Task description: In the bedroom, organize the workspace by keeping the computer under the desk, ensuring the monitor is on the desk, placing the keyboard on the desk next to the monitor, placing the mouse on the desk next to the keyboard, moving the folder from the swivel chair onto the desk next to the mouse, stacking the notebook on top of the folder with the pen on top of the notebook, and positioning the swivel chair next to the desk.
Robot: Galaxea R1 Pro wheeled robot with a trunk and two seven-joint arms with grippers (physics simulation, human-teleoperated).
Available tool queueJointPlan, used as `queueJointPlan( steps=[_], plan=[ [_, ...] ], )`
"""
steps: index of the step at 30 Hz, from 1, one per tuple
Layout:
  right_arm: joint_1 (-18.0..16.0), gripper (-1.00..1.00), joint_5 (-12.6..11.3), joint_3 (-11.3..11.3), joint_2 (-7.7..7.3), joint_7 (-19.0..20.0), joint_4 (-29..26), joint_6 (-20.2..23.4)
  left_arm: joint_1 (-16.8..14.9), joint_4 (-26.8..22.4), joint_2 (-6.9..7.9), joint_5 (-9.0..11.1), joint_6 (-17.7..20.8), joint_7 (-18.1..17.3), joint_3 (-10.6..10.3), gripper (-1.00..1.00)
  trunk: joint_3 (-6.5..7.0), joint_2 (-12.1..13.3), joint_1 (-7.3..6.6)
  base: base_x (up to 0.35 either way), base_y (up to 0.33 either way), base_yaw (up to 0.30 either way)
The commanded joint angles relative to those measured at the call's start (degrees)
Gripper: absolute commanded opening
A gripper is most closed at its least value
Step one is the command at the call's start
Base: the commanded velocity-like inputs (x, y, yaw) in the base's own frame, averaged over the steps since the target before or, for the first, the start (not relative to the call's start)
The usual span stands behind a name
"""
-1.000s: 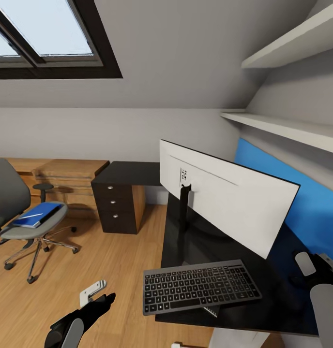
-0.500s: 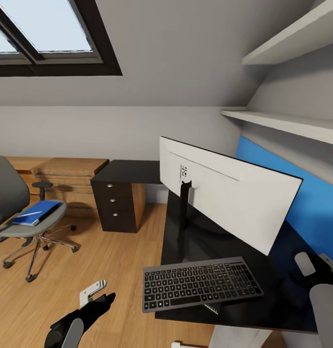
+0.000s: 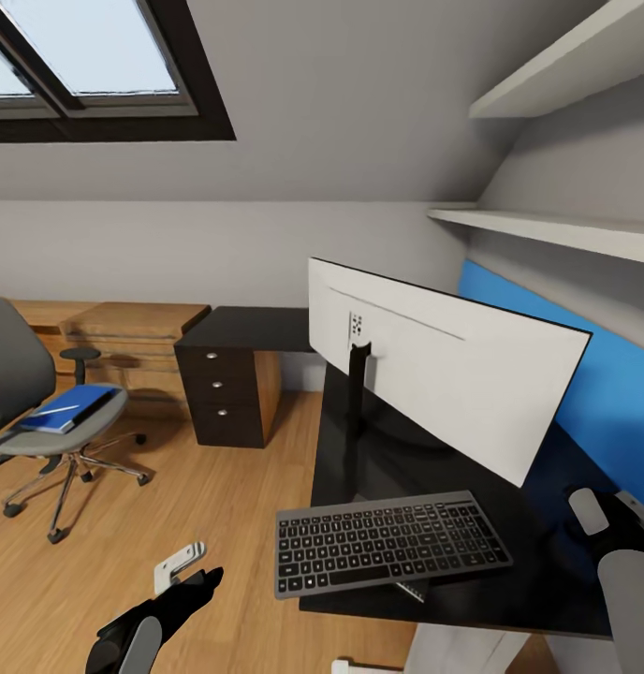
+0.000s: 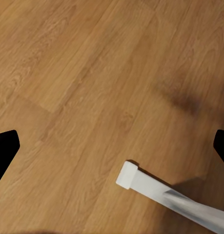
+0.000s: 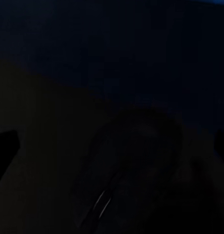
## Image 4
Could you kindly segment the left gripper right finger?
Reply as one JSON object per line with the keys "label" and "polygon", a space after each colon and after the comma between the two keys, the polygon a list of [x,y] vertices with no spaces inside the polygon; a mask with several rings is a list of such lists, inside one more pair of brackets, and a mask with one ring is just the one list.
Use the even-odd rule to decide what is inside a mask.
{"label": "left gripper right finger", "polygon": [[216,132],[213,146],[224,161],[224,130],[218,130]]}

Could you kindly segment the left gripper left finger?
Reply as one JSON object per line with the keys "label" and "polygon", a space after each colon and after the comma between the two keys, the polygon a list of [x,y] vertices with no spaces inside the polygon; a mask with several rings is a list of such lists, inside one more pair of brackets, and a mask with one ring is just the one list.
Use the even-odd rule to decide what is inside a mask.
{"label": "left gripper left finger", "polygon": [[20,149],[20,141],[16,130],[0,134],[0,179]]}

